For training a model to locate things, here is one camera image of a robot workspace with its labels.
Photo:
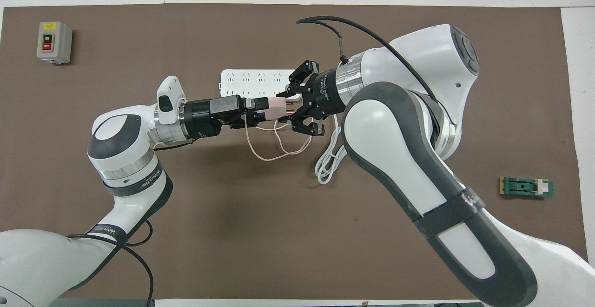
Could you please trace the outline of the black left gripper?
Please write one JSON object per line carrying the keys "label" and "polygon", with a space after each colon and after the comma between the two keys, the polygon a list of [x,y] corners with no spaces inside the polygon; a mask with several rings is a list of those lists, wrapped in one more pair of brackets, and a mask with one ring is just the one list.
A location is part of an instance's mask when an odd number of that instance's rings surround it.
{"label": "black left gripper", "polygon": [[198,140],[219,135],[223,126],[243,128],[244,119],[246,127],[257,127],[268,120],[265,112],[259,110],[268,108],[267,97],[249,99],[230,95],[218,99],[193,100],[180,104],[179,121],[185,137]]}

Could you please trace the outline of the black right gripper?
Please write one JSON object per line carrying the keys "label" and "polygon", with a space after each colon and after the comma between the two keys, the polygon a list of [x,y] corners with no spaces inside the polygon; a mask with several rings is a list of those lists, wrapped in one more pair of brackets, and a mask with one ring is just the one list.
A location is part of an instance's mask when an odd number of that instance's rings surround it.
{"label": "black right gripper", "polygon": [[[308,76],[306,84],[301,85]],[[304,105],[293,114],[279,118],[278,122],[288,123],[296,133],[324,136],[323,119],[345,110],[337,90],[336,69],[319,73],[319,63],[306,60],[290,74],[289,82],[285,91],[277,93],[276,97],[289,98],[304,93]]]}

